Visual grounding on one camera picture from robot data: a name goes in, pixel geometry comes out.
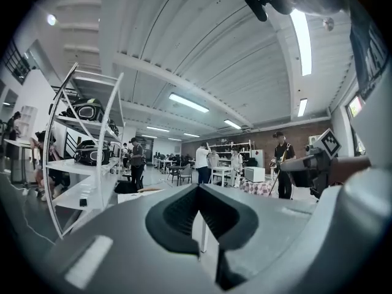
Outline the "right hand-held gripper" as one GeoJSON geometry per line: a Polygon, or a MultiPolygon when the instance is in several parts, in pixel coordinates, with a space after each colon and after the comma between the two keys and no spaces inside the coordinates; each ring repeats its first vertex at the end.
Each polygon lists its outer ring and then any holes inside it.
{"type": "Polygon", "coordinates": [[[308,156],[286,160],[280,164],[280,170],[289,175],[295,187],[310,187],[311,195],[320,198],[324,189],[329,186],[331,161],[337,157],[340,148],[341,144],[333,131],[327,129],[306,145],[308,156]]]}

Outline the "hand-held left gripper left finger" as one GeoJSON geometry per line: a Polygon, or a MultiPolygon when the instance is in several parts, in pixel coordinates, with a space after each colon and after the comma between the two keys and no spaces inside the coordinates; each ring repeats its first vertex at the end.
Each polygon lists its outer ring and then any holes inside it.
{"type": "Polygon", "coordinates": [[[197,256],[167,251],[146,229],[149,209],[186,188],[106,209],[51,249],[42,276],[60,294],[217,294],[197,256]]]}

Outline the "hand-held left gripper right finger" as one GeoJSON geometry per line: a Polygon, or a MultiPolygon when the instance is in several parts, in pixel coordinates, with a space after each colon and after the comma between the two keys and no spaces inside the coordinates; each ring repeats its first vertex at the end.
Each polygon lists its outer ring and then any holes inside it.
{"type": "Polygon", "coordinates": [[[219,244],[215,272],[222,290],[316,290],[306,237],[316,202],[247,194],[202,184],[198,208],[219,244]]]}

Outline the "person's right forearm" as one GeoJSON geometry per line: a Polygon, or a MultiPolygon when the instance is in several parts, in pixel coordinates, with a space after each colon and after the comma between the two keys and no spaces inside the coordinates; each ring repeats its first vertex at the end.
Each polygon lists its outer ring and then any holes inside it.
{"type": "Polygon", "coordinates": [[[352,175],[371,166],[367,156],[335,157],[330,163],[328,185],[342,185],[352,175]]]}

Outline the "red white checkered cloth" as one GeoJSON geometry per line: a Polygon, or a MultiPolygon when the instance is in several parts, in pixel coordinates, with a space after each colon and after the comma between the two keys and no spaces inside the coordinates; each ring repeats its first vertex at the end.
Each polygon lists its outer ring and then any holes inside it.
{"type": "Polygon", "coordinates": [[[269,196],[273,188],[273,181],[251,182],[249,180],[241,180],[239,189],[245,193],[261,196],[269,196]]]}

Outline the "white box appliance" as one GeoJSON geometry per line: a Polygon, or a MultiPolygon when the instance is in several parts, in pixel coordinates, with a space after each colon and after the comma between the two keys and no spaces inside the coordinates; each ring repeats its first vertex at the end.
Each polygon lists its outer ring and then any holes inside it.
{"type": "Polygon", "coordinates": [[[244,177],[253,183],[265,181],[265,169],[262,167],[245,167],[244,177]]]}

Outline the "small white table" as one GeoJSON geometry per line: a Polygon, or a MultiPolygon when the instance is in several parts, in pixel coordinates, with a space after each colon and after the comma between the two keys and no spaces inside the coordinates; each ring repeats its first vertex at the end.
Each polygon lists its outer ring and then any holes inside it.
{"type": "Polygon", "coordinates": [[[209,182],[220,187],[233,187],[235,183],[235,172],[229,166],[213,167],[209,182]]]}

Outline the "white metal shelf rack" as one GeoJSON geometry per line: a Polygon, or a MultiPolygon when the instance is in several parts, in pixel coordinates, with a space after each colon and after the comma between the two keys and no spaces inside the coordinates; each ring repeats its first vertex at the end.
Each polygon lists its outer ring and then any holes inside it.
{"type": "Polygon", "coordinates": [[[60,124],[67,129],[79,132],[98,147],[97,165],[88,166],[74,162],[74,159],[47,162],[45,168],[61,170],[71,175],[84,176],[83,180],[68,188],[60,196],[53,198],[45,183],[47,205],[53,225],[60,239],[69,234],[80,222],[95,211],[103,211],[118,182],[116,168],[120,158],[111,158],[109,164],[102,165],[102,148],[104,141],[121,146],[122,134],[116,134],[110,127],[113,121],[118,128],[124,128],[125,122],[121,106],[120,86],[123,76],[111,77],[90,71],[81,70],[75,62],[55,94],[49,112],[44,143],[45,154],[48,154],[49,137],[53,136],[53,126],[60,124]],[[71,106],[67,85],[72,85],[78,98],[100,100],[104,108],[102,122],[81,120],[71,106]]]}

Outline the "black green backpack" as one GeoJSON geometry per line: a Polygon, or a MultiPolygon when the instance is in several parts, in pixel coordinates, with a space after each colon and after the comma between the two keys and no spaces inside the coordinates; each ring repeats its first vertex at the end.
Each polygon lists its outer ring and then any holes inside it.
{"type": "Polygon", "coordinates": [[[78,99],[71,106],[81,120],[101,123],[104,118],[104,108],[99,99],[78,99]]]}
{"type": "MultiPolygon", "coordinates": [[[[88,166],[97,165],[98,147],[92,140],[84,140],[76,147],[73,156],[74,162],[88,166]]],[[[102,148],[102,165],[109,164],[110,150],[107,142],[104,141],[102,148]]]]}

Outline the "grey chair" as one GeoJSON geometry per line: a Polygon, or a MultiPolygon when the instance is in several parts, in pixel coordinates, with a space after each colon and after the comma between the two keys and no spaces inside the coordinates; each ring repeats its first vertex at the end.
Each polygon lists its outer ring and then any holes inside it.
{"type": "Polygon", "coordinates": [[[192,167],[190,164],[187,164],[184,167],[181,167],[177,173],[177,185],[182,185],[182,182],[187,180],[187,183],[192,182],[192,167]]]}

